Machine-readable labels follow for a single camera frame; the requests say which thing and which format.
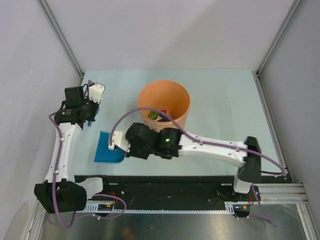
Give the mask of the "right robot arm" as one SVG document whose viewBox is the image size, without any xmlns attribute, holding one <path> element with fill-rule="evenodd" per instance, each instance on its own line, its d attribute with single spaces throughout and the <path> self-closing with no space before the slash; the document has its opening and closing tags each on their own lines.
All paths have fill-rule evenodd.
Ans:
<svg viewBox="0 0 320 240">
<path fill-rule="evenodd" d="M 205 156 L 237 167 L 230 188 L 231 196 L 237 201 L 247 197 L 251 185 L 262 178 L 261 149 L 252 136 L 245 141 L 224 141 L 202 138 L 177 128 L 167 127 L 156 132 L 142 123 L 133 123 L 124 137 L 130 157 L 147 159 L 155 155 L 170 160 L 188 155 Z"/>
</svg>

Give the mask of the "blue plastic dustpan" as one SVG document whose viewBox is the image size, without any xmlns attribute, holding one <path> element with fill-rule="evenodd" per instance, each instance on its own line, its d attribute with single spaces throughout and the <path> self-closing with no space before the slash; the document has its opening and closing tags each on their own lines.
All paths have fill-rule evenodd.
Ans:
<svg viewBox="0 0 320 240">
<path fill-rule="evenodd" d="M 100 132 L 94 162 L 116 164 L 124 160 L 125 152 L 122 149 L 109 149 L 109 137 L 109 132 Z"/>
</svg>

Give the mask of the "blue hand brush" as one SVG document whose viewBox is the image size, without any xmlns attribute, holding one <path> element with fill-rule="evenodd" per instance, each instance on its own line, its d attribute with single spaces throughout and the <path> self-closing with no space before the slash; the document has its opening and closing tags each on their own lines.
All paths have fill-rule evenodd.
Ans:
<svg viewBox="0 0 320 240">
<path fill-rule="evenodd" d="M 87 120 L 87 125 L 90 127 L 95 121 L 96 121 L 96 116 L 100 110 L 100 107 L 98 106 L 95 111 L 89 116 Z"/>
</svg>

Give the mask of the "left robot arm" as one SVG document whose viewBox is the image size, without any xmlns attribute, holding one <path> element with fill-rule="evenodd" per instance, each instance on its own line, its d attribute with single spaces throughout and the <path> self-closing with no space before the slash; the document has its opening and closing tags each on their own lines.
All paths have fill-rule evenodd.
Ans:
<svg viewBox="0 0 320 240">
<path fill-rule="evenodd" d="M 76 183 L 74 152 L 86 122 L 94 122 L 105 86 L 88 83 L 87 87 L 67 87 L 61 107 L 50 121 L 55 127 L 55 144 L 45 179 L 34 187 L 34 194 L 47 213 L 77 212 L 85 209 L 94 195 L 105 200 L 111 188 L 101 177 L 90 177 Z"/>
</svg>

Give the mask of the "orange plastic bucket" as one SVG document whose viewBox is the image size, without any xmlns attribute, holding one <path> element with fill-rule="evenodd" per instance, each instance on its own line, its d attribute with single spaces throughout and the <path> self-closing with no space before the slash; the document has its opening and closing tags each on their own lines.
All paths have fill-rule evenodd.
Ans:
<svg viewBox="0 0 320 240">
<path fill-rule="evenodd" d="M 171 80 L 158 80 L 141 90 L 137 99 L 137 106 L 157 110 L 166 109 L 166 115 L 184 128 L 191 107 L 191 98 L 181 84 Z"/>
</svg>

